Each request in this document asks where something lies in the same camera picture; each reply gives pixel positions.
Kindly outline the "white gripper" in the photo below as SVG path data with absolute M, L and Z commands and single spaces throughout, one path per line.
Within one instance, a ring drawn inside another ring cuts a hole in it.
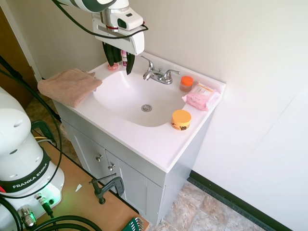
M 107 29 L 106 25 L 101 22 L 101 17 L 98 13 L 92 14 L 92 27 L 94 33 L 112 38 L 128 36 L 143 29 L 142 26 L 139 26 L 131 31 L 127 31 L 121 28 L 119 28 L 117 32 L 111 31 Z M 115 64 L 113 46 L 128 52 L 127 66 L 126 66 L 127 75 L 129 75 L 133 69 L 133 65 L 135 62 L 135 55 L 139 55 L 144 51 L 143 32 L 139 32 L 125 39 L 124 38 L 107 39 L 99 36 L 95 36 L 95 38 L 103 42 L 103 50 L 110 66 L 114 66 Z

